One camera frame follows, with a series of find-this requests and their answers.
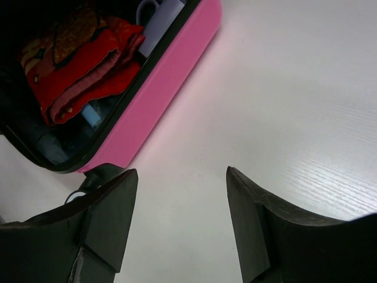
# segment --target red cloth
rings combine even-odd
[[[47,124],[62,124],[93,99],[122,93],[140,69],[143,27],[84,5],[20,52]]]

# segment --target patterned fabric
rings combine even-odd
[[[90,100],[123,92],[140,69],[142,31],[86,4],[30,41],[18,61],[45,122],[65,123]]]

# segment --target white surface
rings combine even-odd
[[[241,282],[226,196],[236,166],[303,208],[377,209],[375,0],[228,0],[208,51],[132,164],[140,183],[116,282]],[[83,176],[0,138],[0,214],[62,204]]]

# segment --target mug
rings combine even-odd
[[[148,24],[144,28],[145,40],[139,48],[139,52],[143,56],[149,57],[154,47],[161,40],[167,29],[176,19],[178,14],[184,7],[184,2],[181,0],[164,0],[160,5],[156,0],[143,0],[141,1],[137,15],[140,17],[142,9],[145,5],[154,3],[156,11],[149,20]]]

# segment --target towel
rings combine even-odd
[[[18,61],[49,125],[90,101],[122,93],[140,69],[143,27],[81,5],[23,47]]]

